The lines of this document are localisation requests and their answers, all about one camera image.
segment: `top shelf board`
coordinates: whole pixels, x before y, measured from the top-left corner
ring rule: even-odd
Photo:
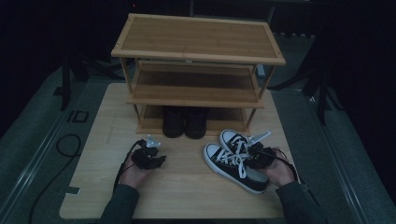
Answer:
[[[129,14],[114,57],[221,63],[286,62],[266,22]]]

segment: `hand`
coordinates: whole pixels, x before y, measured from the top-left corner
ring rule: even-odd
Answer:
[[[276,153],[277,157],[289,162],[288,159],[280,152],[279,147],[275,147],[273,151]],[[293,172],[289,166],[278,159],[274,159],[273,163],[269,167],[260,169],[259,171],[267,175],[270,181],[278,187],[282,187],[294,181]]]
[[[124,172],[120,177],[120,184],[131,186],[136,189],[140,186],[146,177],[152,172],[152,170],[141,170],[137,167],[134,162],[131,160],[131,156],[124,164]]]

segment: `bottom shelf board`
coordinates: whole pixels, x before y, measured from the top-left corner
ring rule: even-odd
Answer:
[[[163,133],[163,107],[161,105],[143,105],[141,124],[136,133]],[[210,107],[206,120],[206,136],[217,136],[225,129],[248,134],[247,113],[244,108]]]

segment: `shoe rack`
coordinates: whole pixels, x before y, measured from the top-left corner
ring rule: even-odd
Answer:
[[[206,135],[248,133],[276,66],[286,63],[265,22],[142,14],[129,15],[111,54],[120,57],[138,133],[163,132],[163,105],[210,107]],[[135,59],[133,78],[126,58]],[[257,64],[270,65],[261,88]]]

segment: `person's left hand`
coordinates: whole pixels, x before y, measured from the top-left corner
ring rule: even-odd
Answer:
[[[128,185],[134,189],[137,189],[146,179],[146,177],[151,174],[152,170],[141,170],[137,167],[131,160],[132,152],[128,160],[124,164],[124,172],[120,177],[120,184]]]

